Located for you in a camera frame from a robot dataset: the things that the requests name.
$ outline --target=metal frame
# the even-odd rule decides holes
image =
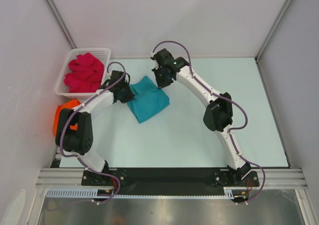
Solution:
[[[259,169],[256,171],[260,180],[263,174]],[[41,169],[36,188],[108,188],[82,186],[84,169]],[[264,189],[307,189],[307,184],[301,169],[265,169],[266,183]]]
[[[267,97],[267,101],[268,101],[268,104],[269,104],[269,107],[270,107],[270,110],[271,110],[271,113],[273,115],[273,119],[275,121],[275,125],[276,125],[276,129],[277,129],[277,132],[278,132],[278,135],[279,135],[279,139],[280,139],[280,142],[283,146],[283,149],[284,149],[284,152],[285,152],[285,155],[286,155],[286,158],[287,158],[287,162],[288,162],[288,166],[289,168],[292,168],[292,164],[290,162],[290,159],[289,159],[289,156],[288,156],[288,152],[287,152],[287,149],[285,147],[285,143],[284,143],[284,139],[283,139],[283,136],[282,136],[282,132],[280,130],[280,126],[278,124],[278,121],[277,121],[277,117],[276,117],[276,114],[275,114],[275,110],[274,110],[274,107],[273,107],[273,104],[271,102],[271,99],[270,99],[270,96],[269,96],[269,93],[268,93],[268,90],[267,90],[267,86],[266,86],[266,83],[265,83],[265,79],[263,77],[263,74],[261,72],[261,69],[260,69],[260,65],[259,65],[259,62],[257,59],[255,59],[255,62],[256,62],[256,66],[257,66],[257,70],[258,70],[258,73],[259,73],[259,77],[261,79],[261,82],[263,84],[263,87],[264,87],[264,91],[265,91],[265,94],[266,94],[266,97]]]
[[[262,172],[259,169],[253,169],[258,173],[258,177],[262,179]],[[41,209],[44,203],[44,198],[48,190],[52,188],[72,188],[75,191],[81,189],[88,190],[89,188],[105,189],[108,187],[90,187],[82,186],[82,176],[84,169],[42,169],[39,174],[38,181],[36,183],[36,192],[34,194],[34,202],[30,210],[29,216],[25,224],[37,225]],[[296,195],[302,210],[302,214],[306,225],[319,224],[318,216],[314,210],[314,206],[311,201],[309,190],[301,169],[265,169],[266,172],[266,184],[265,190],[283,190],[283,189],[295,189]],[[234,188],[224,188],[226,192],[240,189]],[[139,199],[139,198],[149,198],[149,199],[176,199],[175,196],[115,196],[115,198],[122,199]],[[215,196],[185,196],[179,197],[179,199],[224,199],[217,198]]]
[[[270,31],[268,32],[268,35],[266,36],[265,41],[263,42],[257,56],[256,56],[256,61],[259,61],[260,58],[263,56],[266,48],[268,47],[270,41],[272,40],[272,38],[275,36],[279,26],[281,25],[284,16],[286,15],[288,9],[290,8],[290,6],[292,5],[292,2],[294,0],[286,0],[284,5],[282,6],[282,8],[280,9],[280,12],[277,16],[277,18],[275,19],[275,22],[273,23]]]
[[[44,0],[44,2],[47,4],[49,10],[51,11],[51,14],[53,15],[58,26],[60,27],[61,32],[62,32],[64,38],[66,39],[66,41],[68,42],[69,46],[71,47],[71,49],[77,48],[68,28],[66,27],[66,25],[62,19],[60,12],[58,11],[58,9],[54,3],[54,1],[53,0]]]
[[[315,212],[309,190],[296,190],[299,206],[303,214],[306,225],[319,224],[319,218]]]

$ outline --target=wire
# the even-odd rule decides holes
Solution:
[[[60,137],[60,152],[61,152],[61,155],[63,157],[66,157],[66,158],[71,158],[71,157],[75,157],[78,159],[78,161],[85,167],[86,170],[92,172],[92,173],[95,173],[95,174],[98,174],[98,175],[102,175],[102,176],[106,176],[106,177],[110,177],[111,179],[114,179],[117,183],[118,183],[118,188],[116,189],[116,191],[113,192],[113,194],[107,198],[106,200],[102,201],[102,202],[96,202],[97,204],[104,204],[106,203],[108,200],[110,200],[111,198],[113,198],[115,195],[118,194],[119,190],[120,190],[120,187],[121,187],[121,183],[120,183],[120,180],[114,176],[114,175],[111,175],[111,174],[106,174],[106,173],[101,173],[101,172],[98,172],[98,171],[95,171],[91,168],[89,168],[88,165],[86,165],[79,157],[78,155],[75,155],[75,154],[71,154],[71,155],[66,155],[63,151],[63,139],[64,139],[64,136],[65,136],[65,133],[66,133],[66,130],[67,128],[69,127],[69,124],[71,122],[71,120],[73,119],[73,117],[75,116],[76,113],[78,113],[81,109],[83,109],[86,105],[88,105],[89,103],[91,103],[95,98],[97,98],[98,96],[100,96],[101,94],[107,92],[109,89],[111,89],[113,86],[115,86],[117,83],[119,83],[126,75],[126,71],[125,71],[125,68],[124,66],[119,63],[119,62],[112,62],[110,63],[108,66],[107,66],[107,72],[108,72],[108,69],[110,67],[111,64],[119,64],[122,68],[123,68],[123,71],[124,73],[122,74],[122,76],[117,80],[115,81],[113,84],[109,85],[108,87],[106,87],[105,89],[103,89],[102,91],[100,91],[99,93],[96,93],[95,95],[93,95],[91,98],[89,98],[87,101],[84,102],[84,104],[81,104],[81,106],[79,108],[77,108],[75,111],[73,111],[73,113],[70,115],[70,117],[68,118],[68,120],[66,121],[64,127],[63,127],[63,130],[62,130],[62,133],[61,133],[61,137]],[[91,202],[92,200],[88,200],[88,199],[85,199],[85,200],[80,200],[80,201],[76,201],[76,202],[73,202],[73,203],[70,203],[68,205],[64,205],[64,206],[61,206],[61,207],[58,207],[54,210],[57,210],[57,209],[60,209],[60,208],[64,208],[64,207],[67,207],[69,205],[73,205],[73,204],[77,204],[77,203],[81,203],[81,202]]]
[[[113,182],[113,190],[115,191],[115,189],[116,189],[116,181],[115,181],[115,179],[113,179],[113,178],[111,178],[112,179],[112,182]]]
[[[253,185],[251,184],[251,182],[249,181],[249,179],[247,180],[247,191],[250,192],[253,189]]]
[[[234,102],[233,100],[228,99],[228,98],[226,98],[226,97],[224,97],[224,96],[221,96],[221,95],[219,95],[219,94],[213,93],[206,85],[204,85],[204,84],[194,75],[194,72],[193,72],[193,69],[192,69],[192,66],[191,66],[190,54],[189,54],[187,48],[186,48],[184,45],[182,45],[181,43],[179,43],[179,42],[177,42],[177,41],[174,41],[174,40],[165,40],[165,41],[162,41],[162,42],[158,43],[158,44],[155,46],[155,48],[153,49],[152,53],[154,53],[155,50],[156,50],[161,44],[164,44],[164,43],[173,43],[173,44],[178,44],[179,46],[181,46],[181,47],[185,50],[185,52],[186,52],[186,54],[187,54],[188,63],[189,63],[189,71],[190,71],[191,76],[195,79],[195,81],[196,81],[198,84],[200,84],[200,85],[201,85],[207,92],[209,92],[211,95],[216,96],[216,97],[218,97],[218,98],[221,98],[221,99],[223,99],[223,100],[226,100],[227,102],[232,103],[233,105],[235,105],[235,106],[244,114],[244,116],[245,116],[245,123],[244,123],[244,125],[243,125],[243,126],[240,126],[240,127],[230,128],[230,129],[227,131],[227,133],[229,134],[230,140],[231,140],[231,142],[232,142],[232,144],[233,144],[233,147],[234,147],[234,149],[235,149],[235,151],[236,151],[236,154],[237,154],[242,160],[244,160],[246,163],[252,164],[252,165],[256,166],[257,168],[259,168],[259,169],[262,171],[262,173],[263,173],[263,182],[262,182],[262,184],[261,184],[261,186],[260,186],[258,192],[257,192],[253,197],[251,197],[250,199],[248,199],[248,201],[254,199],[257,195],[260,194],[260,192],[262,191],[262,189],[263,189],[264,186],[265,186],[265,182],[266,182],[266,173],[265,173],[265,170],[264,170],[260,165],[258,165],[258,164],[256,164],[256,163],[253,163],[253,162],[250,162],[249,160],[247,160],[246,158],[244,158],[244,157],[239,153],[239,150],[238,150],[238,148],[237,148],[237,146],[236,146],[236,143],[235,143],[235,141],[234,141],[234,138],[233,138],[233,136],[232,136],[232,134],[231,134],[231,131],[232,131],[232,130],[240,130],[240,129],[243,129],[243,128],[245,128],[245,127],[247,126],[247,124],[248,124],[248,116],[247,116],[247,113],[245,112],[245,110],[244,110],[239,104],[237,104],[237,103]]]
[[[106,67],[106,72],[109,73],[109,68],[110,68],[110,66],[111,66],[112,64],[117,64],[117,63],[119,63],[119,62],[114,61],[114,62],[109,63],[109,65]],[[128,84],[130,84],[130,82],[131,82],[131,77],[130,77],[130,75],[127,74],[127,73],[126,73],[126,75],[127,75],[128,78],[129,78]]]

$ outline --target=white wall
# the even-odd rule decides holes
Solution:
[[[285,0],[54,1],[78,47],[119,58],[149,57],[167,39],[193,57],[255,57]]]
[[[53,86],[69,51],[43,0],[0,0],[0,220],[52,158]]]
[[[296,0],[261,59],[293,166],[319,209],[319,0]]]

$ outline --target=black mounting plate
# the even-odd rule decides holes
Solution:
[[[224,187],[247,189],[247,180],[259,186],[256,171],[243,180],[227,168],[113,168],[109,173],[121,181],[119,195],[131,196],[216,196]],[[112,186],[106,176],[84,171],[83,186]]]

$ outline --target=metal floor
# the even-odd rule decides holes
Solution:
[[[53,209],[75,199],[46,198]],[[103,205],[79,203],[49,212],[38,225],[303,225],[295,190],[267,190],[249,205],[229,200],[113,199]]]

